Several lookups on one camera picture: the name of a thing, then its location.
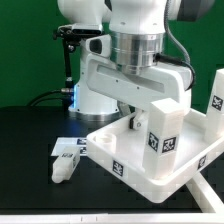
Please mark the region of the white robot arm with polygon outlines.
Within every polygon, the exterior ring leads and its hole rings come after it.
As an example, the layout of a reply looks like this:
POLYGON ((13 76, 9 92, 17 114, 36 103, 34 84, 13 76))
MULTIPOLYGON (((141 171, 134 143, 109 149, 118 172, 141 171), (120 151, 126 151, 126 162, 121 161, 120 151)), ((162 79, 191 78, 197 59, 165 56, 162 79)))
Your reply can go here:
POLYGON ((169 28, 171 20, 194 22, 215 0, 57 0, 69 20, 58 28, 64 39, 81 46, 80 79, 70 113, 87 120, 137 116, 141 126, 153 101, 163 100, 186 114, 191 107, 195 72, 188 54, 176 59, 164 53, 164 38, 184 47, 169 28))

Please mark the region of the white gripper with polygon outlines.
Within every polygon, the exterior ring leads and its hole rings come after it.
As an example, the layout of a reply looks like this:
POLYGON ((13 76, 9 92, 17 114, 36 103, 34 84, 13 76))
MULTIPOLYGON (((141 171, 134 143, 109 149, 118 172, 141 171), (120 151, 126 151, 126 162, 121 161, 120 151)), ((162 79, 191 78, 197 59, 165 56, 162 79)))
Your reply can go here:
POLYGON ((191 106, 191 91, 187 89, 190 70, 165 63, 143 68, 139 75, 127 75, 107 58, 89 54, 87 86, 90 90, 141 109, 130 119, 129 128, 139 130, 148 119, 150 103, 171 98, 187 114, 191 106))

